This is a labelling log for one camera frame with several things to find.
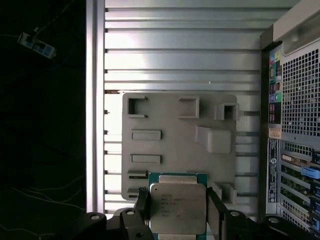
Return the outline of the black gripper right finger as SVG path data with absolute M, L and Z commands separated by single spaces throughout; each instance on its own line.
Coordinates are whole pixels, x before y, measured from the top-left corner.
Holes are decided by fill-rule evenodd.
M 238 210 L 229 210 L 213 188 L 206 189 L 207 223 L 219 240 L 310 240 L 312 235 L 276 215 L 259 222 Z

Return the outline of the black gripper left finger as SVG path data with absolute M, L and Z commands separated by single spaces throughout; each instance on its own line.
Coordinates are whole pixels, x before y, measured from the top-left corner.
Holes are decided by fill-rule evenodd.
M 151 197 L 148 190 L 138 190 L 133 207 L 122 208 L 110 219 L 102 213 L 91 212 L 85 216 L 85 240 L 150 240 L 152 232 L 147 226 Z

